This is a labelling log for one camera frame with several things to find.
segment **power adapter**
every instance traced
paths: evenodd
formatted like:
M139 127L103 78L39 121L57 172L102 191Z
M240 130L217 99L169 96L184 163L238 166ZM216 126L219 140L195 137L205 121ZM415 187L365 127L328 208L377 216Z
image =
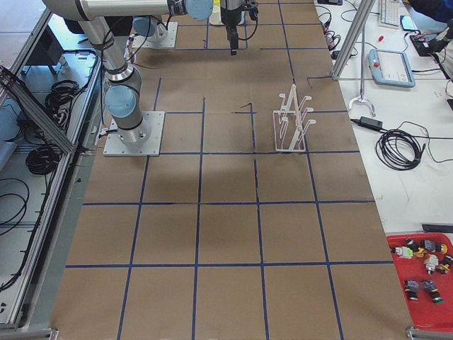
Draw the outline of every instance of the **power adapter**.
M367 118L367 117L360 117L360 119L351 119L351 122L356 123L357 125L361 126L362 128L374 130L374 131L381 131L382 130L382 121Z
M332 52L332 54L331 54L332 60L337 60L337 58L338 58L338 56L339 56L339 54L340 54L340 51L341 51L341 50L333 51L333 52ZM349 56L349 58L355 57L355 56L356 56L356 55L353 55L353 54L351 53L351 55Z

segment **power cord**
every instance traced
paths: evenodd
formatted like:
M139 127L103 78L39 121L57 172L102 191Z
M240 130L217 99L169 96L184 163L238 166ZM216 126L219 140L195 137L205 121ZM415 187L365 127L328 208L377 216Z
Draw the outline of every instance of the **power cord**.
M453 159L437 160L434 158L430 146L431 140L453 140L453 137L431 137L428 129L420 124L405 120L396 129L387 130L382 127L381 121L371 118L361 117L360 119L351 119L351 122L368 130L382 133L374 150L379 160L390 169L406 171L416 168L420 164L425 150L428 151L428 154L435 163L440 164L453 161ZM411 135L401 130L405 124L420 128L424 135ZM418 141L419 138L428 141L420 144ZM408 150L412 154L411 158L406 156Z

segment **desk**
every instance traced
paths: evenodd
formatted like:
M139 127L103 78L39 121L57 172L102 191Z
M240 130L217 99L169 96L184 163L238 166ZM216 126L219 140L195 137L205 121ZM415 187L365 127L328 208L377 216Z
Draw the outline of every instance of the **desk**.
M378 10L378 1L373 6L372 12L377 13ZM319 14L325 13L326 11L321 7L316 7ZM346 35L348 34L348 30L351 23L348 23L344 19L341 18L341 13L347 11L348 9L353 9L352 5L348 2L344 2L342 6L327 6L327 8L332 13L332 24L330 29L334 30L336 34L341 36L340 44L337 46L337 50L340 50L343 46L343 42L346 39ZM401 4L400 9L401 15L408 15L409 13L406 10L406 7ZM347 12L344 14L344 18L348 20L352 20L354 18L355 12ZM328 15L321 17L323 21L328 18ZM380 50L395 50L395 51L403 51L406 48L404 32L401 28L395 30L393 28L386 28L378 25L379 16L376 14L371 13L367 20L367 25L365 27L365 40L367 43L370 43ZM384 39L379 42L378 38L383 35ZM433 61L430 57L419 57L417 52L415 51L414 46L410 42L409 37L406 37L406 42L408 43L408 47L405 53L408 56L409 63L412 69L422 70L422 69L437 69L438 65ZM348 64L343 70L341 74L342 80L346 79L360 79L360 44L356 44L357 49L357 56L350 58ZM365 46L365 51L369 51L372 47L370 45ZM366 79L371 79L371 72L367 67L365 70ZM426 80L426 79L445 79L444 74L441 71L438 72L428 72L427 74L415 74L415 79L419 80Z
M350 23L340 15L352 6L345 2L344 6L327 7L332 13L331 29L345 39ZM325 12L320 7L317 7L317 11L319 14ZM349 12L344 17L352 20L353 14L354 12ZM401 14L407 14L402 4ZM403 50L406 46L403 42L404 32L401 29L378 26L377 20L378 15L370 14L366 25L366 41L379 49ZM380 35L384 39L378 42ZM346 105L359 93L361 59L359 45L356 48L359 55L349 60L339 81ZM406 54L412 69L438 68L431 58L419 57L409 40ZM428 72L426 75L416 74L415 77L416 85L413 89L380 86L370 80L371 74L369 68L366 68L368 80L365 82L365 93L376 108L377 119L382 120L387 129L397 128L403 121L409 120L425 126L431 136L453 137L453 111L447 104L447 80L443 73ZM362 115L369 117L365 106L354 106L350 111L351 118ZM403 129L414 135L420 134L420 129L409 125L405 125ZM354 127L354 133L386 233L421 231L422 222L453 221L453 199L450 195L453 189L453 163L436 164L425 152L416 169L394 171L384 166L374 151L379 133L357 126ZM452 143L453 141L432 141L431 149L436 159L452 158Z

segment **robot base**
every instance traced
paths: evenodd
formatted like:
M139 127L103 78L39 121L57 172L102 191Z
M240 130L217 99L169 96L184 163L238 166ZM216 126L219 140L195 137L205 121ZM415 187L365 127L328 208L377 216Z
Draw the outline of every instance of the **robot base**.
M138 48L142 46L142 48L154 48L154 49L166 49L166 48L175 48L176 44L176 33L178 32L178 23L169 23L168 24L168 35L162 41L149 41L147 40L143 46L143 40L145 37L137 36L134 38L134 42L132 43L133 48Z
M104 146L105 156L159 156L161 151L162 132L164 131L164 111L144 111L143 119L151 126L151 135L143 142L124 143L120 136L112 133L107 136ZM110 130L116 130L117 125L114 120L110 125Z

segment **black wire bundle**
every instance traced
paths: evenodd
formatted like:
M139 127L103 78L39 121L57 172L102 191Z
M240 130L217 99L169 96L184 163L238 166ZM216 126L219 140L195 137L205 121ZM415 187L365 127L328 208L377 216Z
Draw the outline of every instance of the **black wire bundle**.
M27 194L25 195L25 197L23 197L22 195L18 194L18 193L4 193L2 195L0 195L0 199L2 198L10 198L10 197L17 197L19 198L21 201L22 201L22 206L21 208L18 210L18 212L16 214L14 214L14 216L12 216L11 218L7 219L6 221L3 221L3 222L0 222L0 226L5 226L5 225L8 225L9 223L12 223L11 227L8 228L6 231L4 232L0 232L0 236L3 236L5 234L8 234L12 229L14 229L15 227L17 227L19 225L19 223L22 222L25 214L27 213L27 203L28 203L28 199L30 198L30 188L28 187L27 183L20 180L20 179L16 179L16 178L2 178L0 179L0 182L4 182L4 181L17 181L17 182L20 182L22 183L24 186L25 186L25 190L27 192Z
M59 158L52 145L44 144L28 154L25 165L32 174L48 175L57 168Z
M62 80L52 85L52 91L45 97L45 107L47 114L53 119L55 124L67 131L74 99L83 91L79 83L74 80Z
M376 143L376 154L382 163L397 171L411 170L420 164L426 144L420 146L417 139L406 131L392 129L382 134ZM413 159L409 159L403 150L411 150Z

